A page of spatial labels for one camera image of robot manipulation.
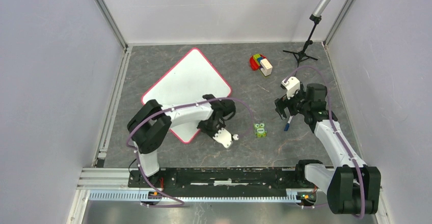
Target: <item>red border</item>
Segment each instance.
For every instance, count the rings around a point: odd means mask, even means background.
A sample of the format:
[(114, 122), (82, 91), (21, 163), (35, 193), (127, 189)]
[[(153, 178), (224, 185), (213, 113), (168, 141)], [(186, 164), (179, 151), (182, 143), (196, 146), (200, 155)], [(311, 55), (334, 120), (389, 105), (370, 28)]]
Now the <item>red border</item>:
[[(223, 78), (223, 76), (218, 72), (218, 70), (211, 64), (211, 62), (207, 59), (207, 57), (201, 52), (201, 50), (199, 50), (198, 48), (196, 48), (196, 47), (194, 47), (194, 48), (192, 48), (191, 50), (189, 50), (189, 52), (187, 52), (173, 67), (171, 67), (161, 78), (159, 78), (159, 80), (157, 80), (157, 82), (155, 83), (155, 84), (153, 84), (150, 88), (149, 88), (149, 90), (147, 90), (142, 96), (141, 96), (141, 103), (144, 105), (145, 103), (143, 102), (143, 98), (144, 98), (144, 96), (150, 91), (150, 90), (152, 90), (153, 89), (153, 87), (156, 85), (156, 84), (158, 84), (166, 75), (168, 75), (168, 73), (170, 73), (170, 71), (172, 70), (172, 69), (174, 69), (174, 67), (176, 67), (189, 53), (191, 53), (193, 50), (197, 50), (198, 52), (200, 52), (200, 54), (205, 58), (205, 60), (207, 60), (207, 62), (210, 64), (210, 66), (213, 68), (213, 70), (214, 71), (216, 71), (216, 73), (219, 75), (219, 77), (220, 78), (222, 78), (222, 80), (225, 82), (225, 84), (229, 87), (229, 89), (230, 89), (230, 92), (229, 92), (229, 94), (228, 94), (228, 96), (227, 97), (229, 97), (230, 95), (231, 95), (231, 93), (232, 93), (232, 88), (231, 88), (231, 86), (228, 84), (228, 82)], [(198, 131), (197, 131), (197, 133), (195, 133), (193, 136), (192, 136), (192, 138), (191, 138), (191, 140), (189, 140), (188, 142), (185, 142), (185, 141), (183, 141), (173, 130), (171, 130), (170, 129), (170, 131), (176, 136), (176, 138), (178, 138), (182, 143), (184, 143), (184, 144), (188, 144), (188, 143), (190, 143), (195, 137), (196, 137), (196, 135), (198, 134), (198, 132), (200, 132), (200, 130), (198, 129)]]

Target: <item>black wire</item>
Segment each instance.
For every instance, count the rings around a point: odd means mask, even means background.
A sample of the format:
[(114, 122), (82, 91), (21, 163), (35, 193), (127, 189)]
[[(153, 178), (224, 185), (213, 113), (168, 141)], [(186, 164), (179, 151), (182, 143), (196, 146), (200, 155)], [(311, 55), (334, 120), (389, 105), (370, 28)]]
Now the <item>black wire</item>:
[(135, 163), (136, 160), (137, 159), (132, 160), (132, 162), (130, 163), (129, 167), (127, 168), (129, 170), (129, 174), (131, 174), (132, 177), (135, 177), (135, 176), (132, 174), (132, 172), (130, 172), (130, 167), (132, 166), (133, 163)]

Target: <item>blue pen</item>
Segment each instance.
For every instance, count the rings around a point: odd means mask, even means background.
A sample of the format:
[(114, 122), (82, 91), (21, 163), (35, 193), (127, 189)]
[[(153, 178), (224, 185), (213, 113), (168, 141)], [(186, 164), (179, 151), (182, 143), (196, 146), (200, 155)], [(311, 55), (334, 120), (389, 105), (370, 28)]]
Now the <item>blue pen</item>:
[(293, 117), (294, 117), (294, 116), (290, 116), (290, 117), (289, 117), (288, 122), (287, 122), (286, 125), (285, 125), (284, 131), (288, 131), (289, 123), (291, 123), (291, 120), (292, 120)]

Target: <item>black tripod stand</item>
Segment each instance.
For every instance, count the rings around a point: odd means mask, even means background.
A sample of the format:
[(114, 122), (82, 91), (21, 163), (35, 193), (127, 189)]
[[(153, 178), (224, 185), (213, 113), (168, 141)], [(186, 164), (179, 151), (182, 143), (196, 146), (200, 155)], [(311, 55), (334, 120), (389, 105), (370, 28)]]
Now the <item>black tripod stand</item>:
[(297, 60), (297, 67), (300, 65), (301, 62), (303, 62), (305, 60), (308, 60), (308, 59), (318, 60), (317, 58), (314, 58), (312, 56), (307, 55), (306, 54), (306, 49), (308, 48), (309, 45), (311, 45), (313, 43), (313, 41), (310, 40), (310, 39), (312, 37), (313, 32), (315, 31), (316, 26), (321, 21), (321, 16), (315, 17), (314, 15), (311, 15), (309, 17), (309, 19), (314, 22), (314, 25), (313, 25), (311, 33), (309, 34), (308, 40), (305, 42), (305, 45), (303, 46), (303, 49), (300, 52), (293, 52), (293, 51), (283, 50), (284, 52), (292, 53), (294, 55), (295, 60)]

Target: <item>purple cable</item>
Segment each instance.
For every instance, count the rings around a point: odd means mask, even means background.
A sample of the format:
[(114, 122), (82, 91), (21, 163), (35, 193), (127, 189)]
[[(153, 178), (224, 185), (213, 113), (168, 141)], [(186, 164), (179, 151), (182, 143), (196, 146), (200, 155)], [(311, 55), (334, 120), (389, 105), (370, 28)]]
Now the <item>purple cable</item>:
[[(328, 84), (327, 84), (327, 82), (326, 82), (326, 80), (324, 79), (324, 76), (323, 76), (323, 74), (321, 73), (321, 71), (319, 71), (317, 68), (315, 68), (315, 67), (313, 67), (313, 66), (310, 66), (310, 65), (303, 65), (303, 66), (297, 67), (294, 71), (291, 72), (291, 74), (290, 74), (289, 76), (287, 76), (287, 77), (284, 79), (284, 83), (286, 83), (286, 81), (287, 81), (290, 77), (292, 77), (292, 76), (293, 76), (297, 71), (302, 70), (302, 69), (305, 69), (305, 68), (310, 68), (310, 69), (315, 70), (315, 71), (319, 74), (319, 76), (321, 76), (321, 78), (322, 78), (322, 80), (323, 80), (323, 82), (324, 82), (324, 85), (325, 85), (326, 87), (329, 87)], [(348, 153), (348, 155), (351, 157), (351, 159), (352, 159), (352, 161), (353, 161), (353, 164), (354, 164), (354, 166), (356, 167), (356, 172), (357, 172), (357, 176), (359, 177), (359, 184), (360, 184), (361, 210), (360, 210), (360, 215), (354, 215), (354, 216), (357, 217), (358, 219), (363, 219), (363, 217), (364, 217), (364, 215), (365, 215), (365, 192), (364, 192), (364, 185), (363, 185), (363, 176), (362, 176), (362, 174), (361, 174), (359, 164), (358, 164), (357, 161), (354, 159), (354, 155), (353, 155), (353, 153), (351, 152), (351, 150), (349, 150), (348, 145), (346, 144), (345, 140), (342, 138), (342, 136), (341, 136), (341, 135), (339, 134), (339, 132), (337, 131), (337, 129), (336, 129), (336, 125), (335, 125), (335, 123), (333, 122), (333, 116), (332, 116), (332, 102), (331, 102), (331, 99), (330, 99), (330, 93), (329, 93), (328, 96), (327, 96), (327, 102), (328, 102), (328, 104), (329, 104), (329, 119), (330, 119), (330, 124), (332, 125), (332, 128), (333, 128), (333, 131), (335, 132), (336, 136), (338, 137), (338, 139), (339, 139), (340, 142), (342, 143), (342, 145), (343, 145), (345, 151), (346, 151), (346, 152)]]
[[(156, 117), (156, 116), (158, 116), (158, 115), (160, 115), (160, 114), (163, 114), (163, 113), (165, 113), (165, 112), (170, 112), (170, 111), (173, 111), (173, 110), (177, 110), (177, 109), (182, 109), (182, 108), (187, 108), (187, 107), (198, 106), (198, 105), (201, 105), (201, 104), (210, 103), (210, 102), (218, 101), (218, 100), (232, 100), (232, 101), (236, 101), (236, 102), (239, 102), (239, 103), (243, 104), (243, 105), (248, 109), (249, 114), (251, 115), (251, 119), (253, 120), (254, 117), (253, 117), (253, 115), (252, 115), (252, 110), (251, 110), (251, 108), (250, 108), (246, 103), (244, 103), (243, 101), (241, 101), (240, 99), (237, 99), (237, 98), (228, 98), (228, 97), (223, 97), (223, 98), (212, 98), (212, 99), (209, 99), (209, 100), (204, 100), (204, 101), (200, 101), (200, 102), (196, 102), (196, 103), (190, 103), (190, 104), (184, 104), (184, 105), (178, 105), (178, 106), (175, 106), (175, 107), (172, 107), (172, 108), (167, 108), (167, 109), (164, 109), (164, 110), (158, 111), (158, 112), (152, 114), (151, 116), (147, 117), (146, 119), (144, 119), (141, 123), (138, 124), (138, 126), (136, 126), (136, 127), (132, 130), (132, 132), (130, 132), (130, 134), (129, 134), (129, 136), (127, 137), (127, 140), (126, 140), (126, 146), (128, 146), (129, 148), (133, 148), (133, 149), (135, 150), (135, 156), (136, 156), (136, 158), (137, 158), (137, 164), (139, 165), (140, 172), (141, 172), (141, 174), (143, 175), (143, 178), (144, 178), (144, 180), (146, 181), (146, 183), (147, 183), (151, 188), (153, 188), (156, 192), (160, 193), (162, 196), (165, 196), (165, 197), (167, 197), (167, 198), (169, 198), (169, 199), (172, 199), (172, 200), (177, 201), (177, 202), (180, 203), (180, 204), (177, 204), (177, 205), (148, 205), (148, 207), (152, 207), (152, 208), (173, 208), (173, 207), (181, 207), (181, 206), (184, 206), (184, 201), (179, 200), (179, 199), (176, 198), (176, 197), (170, 196), (170, 195), (168, 195), (168, 194), (166, 194), (166, 193), (160, 191), (160, 190), (157, 189), (153, 184), (151, 184), (151, 182), (148, 180), (147, 176), (144, 174), (144, 169), (143, 169), (143, 167), (142, 167), (142, 164), (141, 164), (141, 162), (140, 162), (140, 157), (139, 157), (139, 155), (138, 155), (138, 149), (137, 149), (135, 146), (130, 145), (130, 144), (129, 144), (129, 141), (131, 140), (131, 138), (133, 137), (133, 135), (134, 135), (134, 134), (135, 134), (135, 133), (136, 133), (136, 132), (137, 132), (137, 131), (138, 131), (138, 130), (139, 130), (139, 129), (144, 125), (144, 124), (146, 124), (148, 121), (150, 121), (151, 119), (153, 119), (154, 117)], [(250, 130), (246, 131), (246, 132), (245, 132), (244, 134), (242, 134), (241, 136), (246, 135), (249, 131), (250, 131)]]

